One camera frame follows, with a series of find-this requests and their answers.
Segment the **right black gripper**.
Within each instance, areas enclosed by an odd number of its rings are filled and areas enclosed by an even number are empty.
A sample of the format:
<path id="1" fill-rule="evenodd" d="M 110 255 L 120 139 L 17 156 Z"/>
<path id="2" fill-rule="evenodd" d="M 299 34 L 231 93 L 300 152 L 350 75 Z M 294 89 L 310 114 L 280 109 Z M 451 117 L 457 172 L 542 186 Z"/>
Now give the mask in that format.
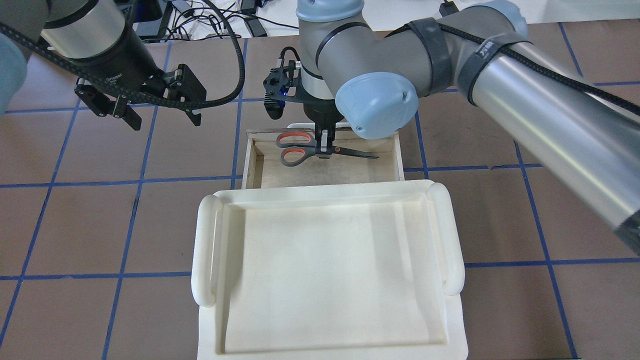
<path id="1" fill-rule="evenodd" d="M 306 68 L 294 47 L 282 48 L 274 68 L 269 70 L 263 88 L 263 106 L 272 120 L 279 120 L 286 104 L 299 103 L 307 118 L 317 127 L 317 157 L 329 159 L 334 152 L 333 141 L 337 123 L 345 120 L 333 99 L 311 95 L 303 85 Z"/>

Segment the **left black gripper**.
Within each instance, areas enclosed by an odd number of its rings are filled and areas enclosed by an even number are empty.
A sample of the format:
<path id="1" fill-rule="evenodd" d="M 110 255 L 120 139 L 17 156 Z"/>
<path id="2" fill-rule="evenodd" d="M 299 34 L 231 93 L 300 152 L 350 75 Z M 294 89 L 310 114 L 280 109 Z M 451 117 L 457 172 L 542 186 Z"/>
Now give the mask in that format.
<path id="1" fill-rule="evenodd" d="M 119 89 L 169 101 L 206 100 L 206 89 L 186 64 L 179 64 L 174 71 L 162 71 L 128 23 L 109 48 L 87 58 L 75 58 L 74 65 Z M 77 84 L 74 91 L 94 114 L 112 115 L 136 132 L 141 130 L 142 119 L 130 106 L 135 101 L 125 93 L 93 83 Z M 194 126 L 201 126 L 201 107 L 183 111 Z"/>

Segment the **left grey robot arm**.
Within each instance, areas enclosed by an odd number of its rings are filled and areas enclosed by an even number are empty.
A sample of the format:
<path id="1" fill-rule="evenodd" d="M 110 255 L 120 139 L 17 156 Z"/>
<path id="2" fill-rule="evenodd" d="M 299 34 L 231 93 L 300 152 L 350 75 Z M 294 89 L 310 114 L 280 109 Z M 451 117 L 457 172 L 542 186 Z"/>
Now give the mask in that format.
<path id="1" fill-rule="evenodd" d="M 186 64 L 164 71 L 128 16 L 113 0 L 3 0 L 1 2 L 1 109 L 26 77 L 30 44 L 53 47 L 64 66 L 82 71 L 75 94 L 96 116 L 142 126 L 132 94 L 168 101 L 203 101 L 206 89 Z"/>

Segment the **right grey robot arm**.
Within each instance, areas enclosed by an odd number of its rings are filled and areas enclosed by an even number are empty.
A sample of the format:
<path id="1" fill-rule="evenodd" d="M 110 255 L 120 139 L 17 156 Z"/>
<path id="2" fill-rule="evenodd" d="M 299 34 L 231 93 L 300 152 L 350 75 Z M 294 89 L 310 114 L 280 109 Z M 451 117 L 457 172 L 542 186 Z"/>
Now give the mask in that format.
<path id="1" fill-rule="evenodd" d="M 346 120 L 361 138 L 405 126 L 419 99 L 457 89 L 639 252 L 639 107 L 544 57 L 507 0 L 412 20 L 378 37 L 363 0 L 299 0 L 299 59 L 263 81 L 264 105 L 304 105 L 322 145 Z"/>

